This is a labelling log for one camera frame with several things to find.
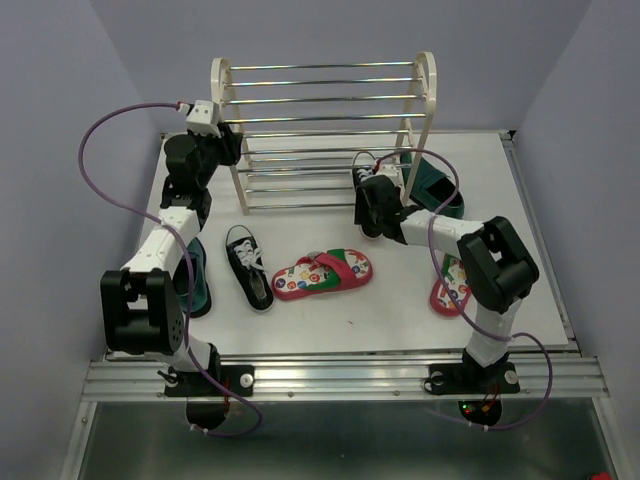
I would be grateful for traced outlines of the pink printed sandal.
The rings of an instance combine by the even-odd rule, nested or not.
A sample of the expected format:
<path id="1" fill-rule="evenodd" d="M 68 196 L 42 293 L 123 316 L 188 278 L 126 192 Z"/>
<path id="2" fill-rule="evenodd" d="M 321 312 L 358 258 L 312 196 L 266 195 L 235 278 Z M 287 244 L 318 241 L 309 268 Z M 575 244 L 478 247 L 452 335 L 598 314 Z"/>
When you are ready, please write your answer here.
<path id="1" fill-rule="evenodd" d="M 437 278 L 432 287 L 430 306 L 440 316 L 457 317 L 460 312 L 455 304 L 465 309 L 472 296 L 464 265 L 459 259 L 445 255 L 440 271 L 442 279 Z"/>
<path id="2" fill-rule="evenodd" d="M 271 280 L 275 297 L 293 301 L 309 296 L 360 288 L 373 277 L 371 260 L 354 249 L 329 249 L 301 257 L 277 271 Z"/>

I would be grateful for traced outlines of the cream chrome shoe rack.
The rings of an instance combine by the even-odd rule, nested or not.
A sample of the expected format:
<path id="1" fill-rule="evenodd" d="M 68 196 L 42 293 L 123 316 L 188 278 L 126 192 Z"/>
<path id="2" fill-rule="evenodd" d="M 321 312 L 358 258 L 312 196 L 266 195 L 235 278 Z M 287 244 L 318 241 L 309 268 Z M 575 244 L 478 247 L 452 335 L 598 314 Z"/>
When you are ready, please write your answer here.
<path id="1" fill-rule="evenodd" d="M 354 202 L 351 161 L 393 161 L 408 202 L 436 110 L 436 58 L 246 65 L 216 58 L 211 96 L 244 134 L 231 179 L 243 214 L 341 209 Z"/>

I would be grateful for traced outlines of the black canvas sneaker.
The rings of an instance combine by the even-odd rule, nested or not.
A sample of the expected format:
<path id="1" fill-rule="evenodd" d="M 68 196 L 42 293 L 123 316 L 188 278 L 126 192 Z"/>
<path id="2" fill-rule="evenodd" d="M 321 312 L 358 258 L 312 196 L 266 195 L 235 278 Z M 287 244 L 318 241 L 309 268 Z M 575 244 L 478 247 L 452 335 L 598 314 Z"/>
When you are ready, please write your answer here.
<path id="1" fill-rule="evenodd" d="M 364 181 L 376 174 L 376 156 L 369 151 L 358 151 L 351 161 L 351 179 L 353 188 L 357 189 Z"/>
<path id="2" fill-rule="evenodd" d="M 232 226 L 226 235 L 225 253 L 250 307 L 258 313 L 271 309 L 274 295 L 262 260 L 262 250 L 244 225 Z"/>

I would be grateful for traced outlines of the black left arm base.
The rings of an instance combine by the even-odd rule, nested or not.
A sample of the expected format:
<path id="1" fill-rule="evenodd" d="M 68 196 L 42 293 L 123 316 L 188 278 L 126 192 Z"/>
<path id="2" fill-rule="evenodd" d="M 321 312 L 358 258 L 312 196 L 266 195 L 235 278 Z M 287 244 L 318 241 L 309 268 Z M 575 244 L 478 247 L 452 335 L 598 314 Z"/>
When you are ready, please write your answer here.
<path id="1" fill-rule="evenodd" d="M 157 374 L 164 380 L 164 395 L 166 397 L 200 398 L 225 395 L 200 372 L 177 372 L 169 367 L 166 370 L 158 370 Z M 223 364 L 217 382 L 234 394 L 251 397 L 255 382 L 255 369 L 253 366 L 245 364 Z"/>

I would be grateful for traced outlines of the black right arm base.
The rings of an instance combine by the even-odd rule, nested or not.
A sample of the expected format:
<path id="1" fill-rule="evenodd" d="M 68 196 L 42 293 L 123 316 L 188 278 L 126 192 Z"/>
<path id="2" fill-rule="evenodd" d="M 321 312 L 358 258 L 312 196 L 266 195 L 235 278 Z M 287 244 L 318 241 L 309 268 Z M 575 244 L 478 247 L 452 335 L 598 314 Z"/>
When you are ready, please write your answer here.
<path id="1" fill-rule="evenodd" d="M 463 363 L 437 363 L 423 380 L 427 393 L 436 396 L 516 394 L 521 391 L 515 365 L 506 362 L 489 368 Z"/>

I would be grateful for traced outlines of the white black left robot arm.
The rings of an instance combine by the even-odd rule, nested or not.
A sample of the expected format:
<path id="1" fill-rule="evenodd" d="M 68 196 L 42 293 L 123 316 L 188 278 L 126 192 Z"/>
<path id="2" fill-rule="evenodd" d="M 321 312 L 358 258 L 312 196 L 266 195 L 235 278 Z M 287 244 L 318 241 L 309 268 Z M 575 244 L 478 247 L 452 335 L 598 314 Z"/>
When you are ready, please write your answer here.
<path id="1" fill-rule="evenodd" d="M 215 392 L 223 371 L 212 345 L 191 340 L 186 308 L 196 271 L 187 247 L 198 239 L 211 208 L 208 183 L 220 166 L 241 156 L 241 134 L 220 122 L 214 133 L 189 131 L 164 144 L 167 175 L 154 227 L 134 256 L 100 281 L 110 350 L 154 358 L 179 372 L 199 393 Z"/>

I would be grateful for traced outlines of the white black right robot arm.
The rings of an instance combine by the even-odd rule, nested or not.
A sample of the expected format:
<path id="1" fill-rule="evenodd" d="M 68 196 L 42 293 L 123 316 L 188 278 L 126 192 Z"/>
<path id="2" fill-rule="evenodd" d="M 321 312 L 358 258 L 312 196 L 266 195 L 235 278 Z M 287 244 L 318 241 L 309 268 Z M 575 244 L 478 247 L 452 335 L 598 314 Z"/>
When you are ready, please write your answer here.
<path id="1" fill-rule="evenodd" d="M 494 365 L 506 357 L 515 316 L 540 276 L 514 227 L 501 216 L 478 222 L 405 206 L 399 187 L 385 175 L 355 174 L 354 189 L 354 223 L 366 236 L 426 247 L 462 262 L 477 307 L 465 347 L 470 360 L 461 364 L 460 378 L 472 390 L 484 389 L 496 378 Z"/>

